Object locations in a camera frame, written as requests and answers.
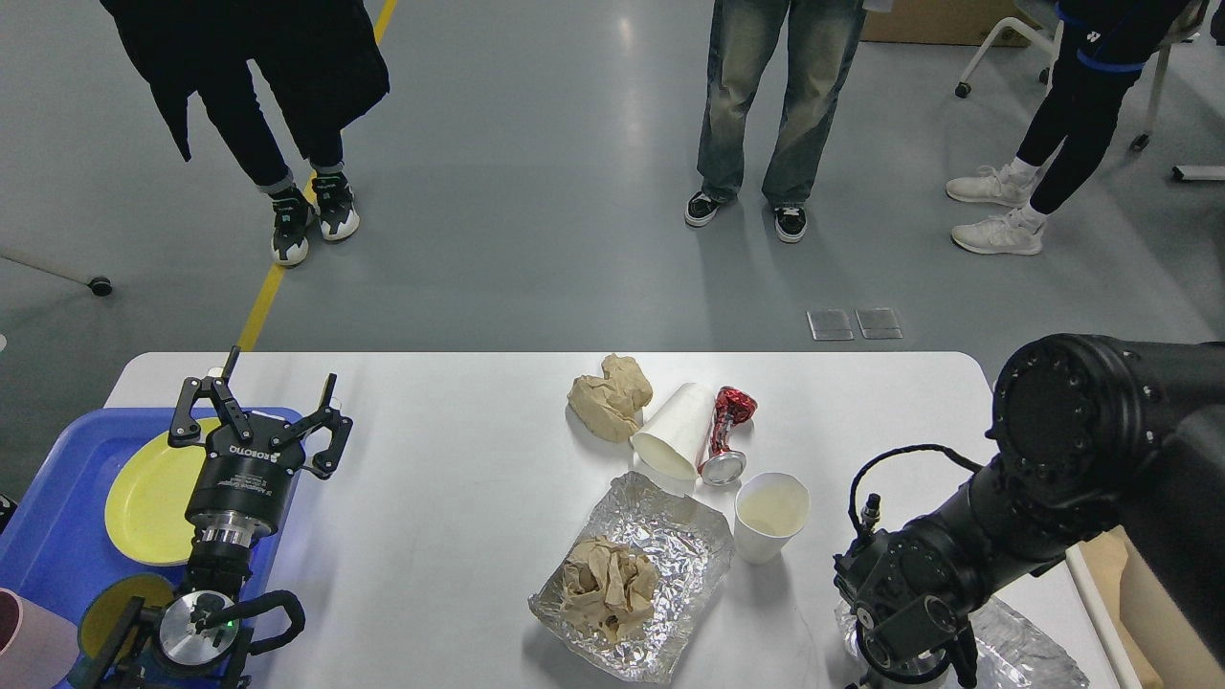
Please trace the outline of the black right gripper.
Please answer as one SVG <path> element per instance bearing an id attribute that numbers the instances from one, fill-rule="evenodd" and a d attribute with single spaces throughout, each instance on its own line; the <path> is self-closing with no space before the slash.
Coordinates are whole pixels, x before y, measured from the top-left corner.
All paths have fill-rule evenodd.
<path id="1" fill-rule="evenodd" d="M 858 664 L 858 676 L 848 688 L 944 688 L 951 676 L 952 663 L 944 650 L 921 653 L 919 657 L 895 666 L 892 671 L 875 671 L 862 658 L 858 642 L 848 641 L 846 650 Z"/>

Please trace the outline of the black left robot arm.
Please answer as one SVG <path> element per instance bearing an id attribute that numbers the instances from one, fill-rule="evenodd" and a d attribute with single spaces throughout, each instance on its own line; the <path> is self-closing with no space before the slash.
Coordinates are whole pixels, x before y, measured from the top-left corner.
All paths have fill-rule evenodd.
<path id="1" fill-rule="evenodd" d="M 86 688 L 148 688 L 149 667 L 218 688 L 245 688 L 250 656 L 271 653 L 305 628 L 289 591 L 243 600 L 251 559 L 279 533 L 298 471 L 326 481 L 341 466 L 353 421 L 337 409 L 337 376 L 318 409 L 295 422 L 243 409 L 232 392 L 240 349 L 206 378 L 187 378 L 167 428 L 172 447 L 203 449 L 184 516 L 194 528 L 187 573 L 167 604 L 134 596 L 86 664 Z"/>

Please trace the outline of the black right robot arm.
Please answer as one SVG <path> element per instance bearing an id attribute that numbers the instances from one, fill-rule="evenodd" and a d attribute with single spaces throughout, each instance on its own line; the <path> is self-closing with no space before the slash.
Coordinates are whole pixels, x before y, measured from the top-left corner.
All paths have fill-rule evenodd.
<path id="1" fill-rule="evenodd" d="M 938 510 L 855 539 L 835 588 L 871 671 L 975 687 L 969 615 L 1044 574 L 1071 546 L 1123 527 L 1216 662 L 1223 661 L 1224 348 L 1055 333 L 1016 351 L 993 387 L 998 451 Z"/>

